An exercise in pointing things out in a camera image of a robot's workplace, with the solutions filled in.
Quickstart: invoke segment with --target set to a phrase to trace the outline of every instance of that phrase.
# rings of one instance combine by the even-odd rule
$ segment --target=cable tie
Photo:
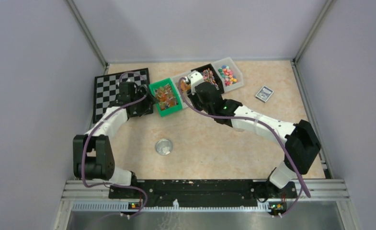
[[[258,135],[258,127],[257,127],[257,123],[258,121],[260,120],[260,118],[262,117],[263,115],[262,114],[257,114],[255,117],[254,117],[254,128],[255,128],[255,134]]]

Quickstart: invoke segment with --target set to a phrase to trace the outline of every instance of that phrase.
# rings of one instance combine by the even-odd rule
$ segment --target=black base bracket
[[[295,183],[283,189],[260,180],[137,180],[133,186],[148,195],[146,207],[171,207],[178,200],[180,207],[254,207],[257,199],[296,198]],[[140,199],[134,189],[110,187],[110,199]]]

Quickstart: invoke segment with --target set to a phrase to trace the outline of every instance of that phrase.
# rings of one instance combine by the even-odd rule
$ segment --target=chessboard
[[[145,69],[136,69],[127,71],[130,72],[127,75],[122,77],[122,82],[130,79],[135,82],[138,86],[150,84],[148,68]],[[94,84],[94,95],[93,95],[93,123],[98,122],[106,112],[107,107],[111,102],[116,99],[116,94],[119,93],[118,83],[120,76],[125,73],[113,73],[109,75],[103,75],[95,77]],[[153,113],[153,108],[150,108],[150,111],[147,114]]]

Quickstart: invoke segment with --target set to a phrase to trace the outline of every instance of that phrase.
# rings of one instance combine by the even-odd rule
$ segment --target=speckled table surface
[[[148,68],[150,81],[169,78],[210,62],[111,64],[109,74]],[[297,123],[307,120],[289,61],[236,61],[245,86],[223,98],[242,102],[264,115]],[[275,92],[267,103],[254,98],[266,85]],[[167,156],[155,151],[161,138],[173,142]],[[131,118],[111,142],[116,165],[136,173],[139,179],[256,179],[266,178],[284,159],[275,143],[250,132],[237,132],[200,116],[189,108],[160,117]],[[324,178],[317,157],[304,178]]]

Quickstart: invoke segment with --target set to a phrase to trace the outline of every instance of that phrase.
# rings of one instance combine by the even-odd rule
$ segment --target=gray wall
[[[326,0],[75,0],[109,62],[293,58]]]
[[[337,1],[300,71],[334,174],[376,230],[376,1]]]
[[[49,229],[103,68],[63,0],[0,1],[0,229]]]

